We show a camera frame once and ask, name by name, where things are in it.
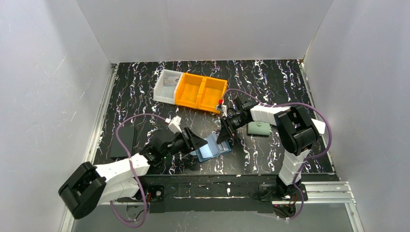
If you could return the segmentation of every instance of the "white backdrop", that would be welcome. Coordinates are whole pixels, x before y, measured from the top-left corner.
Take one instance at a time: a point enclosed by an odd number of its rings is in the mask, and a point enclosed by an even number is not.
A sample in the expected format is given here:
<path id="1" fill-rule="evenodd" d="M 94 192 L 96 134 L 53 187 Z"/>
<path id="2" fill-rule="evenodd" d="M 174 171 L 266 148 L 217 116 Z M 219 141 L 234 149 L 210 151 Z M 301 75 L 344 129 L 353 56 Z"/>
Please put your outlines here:
<path id="1" fill-rule="evenodd" d="M 0 5 L 0 231 L 56 232 L 111 64 L 75 0 Z"/>
<path id="2" fill-rule="evenodd" d="M 77 0 L 111 63 L 302 59 L 332 0 Z"/>
<path id="3" fill-rule="evenodd" d="M 408 0 L 335 0 L 305 59 L 365 231 L 410 231 L 409 12 Z"/>

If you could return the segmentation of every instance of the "light blue object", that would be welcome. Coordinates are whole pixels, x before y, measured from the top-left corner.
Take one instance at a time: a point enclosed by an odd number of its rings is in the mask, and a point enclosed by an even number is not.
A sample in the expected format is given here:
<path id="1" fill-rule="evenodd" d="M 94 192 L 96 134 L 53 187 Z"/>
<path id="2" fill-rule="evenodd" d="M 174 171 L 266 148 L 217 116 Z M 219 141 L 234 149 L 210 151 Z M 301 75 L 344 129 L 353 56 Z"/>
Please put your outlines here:
<path id="1" fill-rule="evenodd" d="M 207 158 L 212 158 L 212 152 L 211 148 L 209 148 L 209 145 L 205 145 L 199 148 L 199 152 L 202 155 L 202 158 L 207 159 Z"/>
<path id="2" fill-rule="evenodd" d="M 199 162 L 204 162 L 206 160 L 232 151 L 227 141 L 221 144 L 217 144 L 217 137 L 218 135 L 215 132 L 212 132 L 208 137 L 205 138 L 205 140 L 208 141 L 208 144 L 200 147 L 195 151 L 192 151 L 190 154 L 197 156 Z"/>

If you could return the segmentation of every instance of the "small green box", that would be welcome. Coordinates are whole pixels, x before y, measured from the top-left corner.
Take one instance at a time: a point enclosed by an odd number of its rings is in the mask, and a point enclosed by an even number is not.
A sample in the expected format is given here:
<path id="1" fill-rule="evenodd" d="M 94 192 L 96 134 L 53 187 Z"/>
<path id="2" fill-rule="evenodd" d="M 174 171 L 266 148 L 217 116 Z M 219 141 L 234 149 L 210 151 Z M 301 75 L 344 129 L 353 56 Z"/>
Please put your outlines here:
<path id="1" fill-rule="evenodd" d="M 247 134 L 258 136 L 270 135 L 270 124 L 266 122 L 250 122 L 246 126 Z"/>

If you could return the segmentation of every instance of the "yellow storage bin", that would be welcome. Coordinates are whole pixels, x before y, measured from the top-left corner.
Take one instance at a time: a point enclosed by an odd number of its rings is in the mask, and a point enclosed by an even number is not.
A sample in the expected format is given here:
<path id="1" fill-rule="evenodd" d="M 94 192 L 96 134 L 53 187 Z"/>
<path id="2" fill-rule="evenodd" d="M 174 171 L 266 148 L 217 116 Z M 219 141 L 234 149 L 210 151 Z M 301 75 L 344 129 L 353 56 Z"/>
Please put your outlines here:
<path id="1" fill-rule="evenodd" d="M 175 104 L 196 109 L 203 83 L 205 83 L 204 76 L 184 73 L 176 90 Z"/>
<path id="2" fill-rule="evenodd" d="M 219 114 L 220 111 L 215 110 L 215 107 L 226 91 L 228 81 L 206 76 L 204 78 L 202 92 L 198 95 L 198 109 Z"/>

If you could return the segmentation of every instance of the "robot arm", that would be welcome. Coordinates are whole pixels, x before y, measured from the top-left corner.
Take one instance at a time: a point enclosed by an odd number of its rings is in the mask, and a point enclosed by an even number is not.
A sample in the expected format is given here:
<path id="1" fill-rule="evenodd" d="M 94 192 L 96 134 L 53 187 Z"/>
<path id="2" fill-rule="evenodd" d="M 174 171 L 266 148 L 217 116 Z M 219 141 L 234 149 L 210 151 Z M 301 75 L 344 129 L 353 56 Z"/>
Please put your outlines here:
<path id="1" fill-rule="evenodd" d="M 223 116 L 220 119 L 221 132 L 217 143 L 234 138 L 238 128 L 253 121 L 276 126 L 285 148 L 283 166 L 277 178 L 276 194 L 281 197 L 293 195 L 296 191 L 293 187 L 293 179 L 298 175 L 296 183 L 300 184 L 301 175 L 298 170 L 313 143 L 319 139 L 320 134 L 324 133 L 325 124 L 311 119 L 303 106 L 266 107 L 249 101 L 245 96 L 238 96 L 234 103 L 240 113 L 231 117 Z M 226 107 L 220 104 L 218 108 L 223 110 Z"/>
<path id="2" fill-rule="evenodd" d="M 59 189 L 60 197 L 75 219 L 85 217 L 99 204 L 136 196 L 139 187 L 130 162 L 137 176 L 142 176 L 169 155 L 190 153 L 207 144 L 189 128 L 184 128 L 182 132 L 179 128 L 180 117 L 167 122 L 173 133 L 164 131 L 131 158 L 95 166 L 85 162 L 77 168 Z"/>

